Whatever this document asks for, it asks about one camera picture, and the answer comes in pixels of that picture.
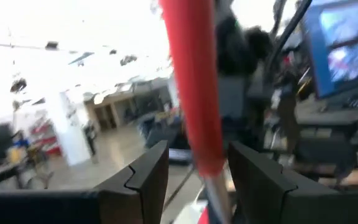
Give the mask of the white pillar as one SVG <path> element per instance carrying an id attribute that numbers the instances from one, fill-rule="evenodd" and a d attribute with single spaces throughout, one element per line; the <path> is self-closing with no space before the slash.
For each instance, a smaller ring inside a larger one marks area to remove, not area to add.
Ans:
<path id="1" fill-rule="evenodd" d="M 48 117 L 53 123 L 67 164 L 75 166 L 90 159 L 90 150 L 74 102 L 66 92 L 57 91 L 49 93 L 45 101 Z"/>

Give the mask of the black aluminium rig frame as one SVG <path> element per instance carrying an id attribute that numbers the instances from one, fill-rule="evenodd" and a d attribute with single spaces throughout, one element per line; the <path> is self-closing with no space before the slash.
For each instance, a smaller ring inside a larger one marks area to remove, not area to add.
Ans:
<path id="1" fill-rule="evenodd" d="M 305 15 L 306 11 L 310 7 L 312 1 L 313 0 L 298 0 L 296 2 L 296 11 L 294 15 L 289 20 L 288 24 L 285 26 L 280 37 L 273 42 L 273 49 L 269 54 L 268 60 L 266 61 L 264 66 L 265 78 L 273 77 L 272 70 L 274 68 L 273 65 L 276 62 L 276 59 L 278 59 L 278 56 L 280 55 L 280 52 L 283 50 L 284 45 L 290 38 L 291 34 L 295 31 L 296 27 L 298 26 L 301 19 Z M 275 23 L 271 31 L 271 38 L 276 37 L 286 2 L 287 0 L 280 0 L 278 3 L 277 16 L 275 18 Z"/>

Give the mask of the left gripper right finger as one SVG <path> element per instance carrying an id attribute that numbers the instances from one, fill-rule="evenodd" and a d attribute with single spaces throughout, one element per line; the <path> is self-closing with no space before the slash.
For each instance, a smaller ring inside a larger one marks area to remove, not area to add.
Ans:
<path id="1" fill-rule="evenodd" d="M 239 142 L 227 158 L 248 224 L 358 224 L 358 191 L 331 189 Z"/>

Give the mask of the red spoon with steel shaft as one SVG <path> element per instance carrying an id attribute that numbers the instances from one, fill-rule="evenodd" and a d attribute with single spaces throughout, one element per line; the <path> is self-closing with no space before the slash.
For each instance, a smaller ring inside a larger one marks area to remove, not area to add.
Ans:
<path id="1" fill-rule="evenodd" d="M 220 224 L 231 224 L 223 166 L 213 0 L 159 0 L 173 59 L 188 141 L 208 202 Z"/>

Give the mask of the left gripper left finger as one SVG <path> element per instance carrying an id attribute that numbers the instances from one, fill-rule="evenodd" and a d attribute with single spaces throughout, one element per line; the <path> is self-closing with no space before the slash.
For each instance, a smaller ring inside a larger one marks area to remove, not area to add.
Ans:
<path id="1" fill-rule="evenodd" d="M 168 167 L 160 141 L 92 189 L 0 190 L 0 224 L 160 224 Z"/>

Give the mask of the computer monitor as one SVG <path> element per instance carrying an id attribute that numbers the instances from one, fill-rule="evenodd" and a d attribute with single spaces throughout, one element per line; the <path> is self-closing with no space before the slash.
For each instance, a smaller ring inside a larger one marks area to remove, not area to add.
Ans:
<path id="1" fill-rule="evenodd" d="M 358 86 L 358 0 L 311 0 L 301 21 L 317 98 Z"/>

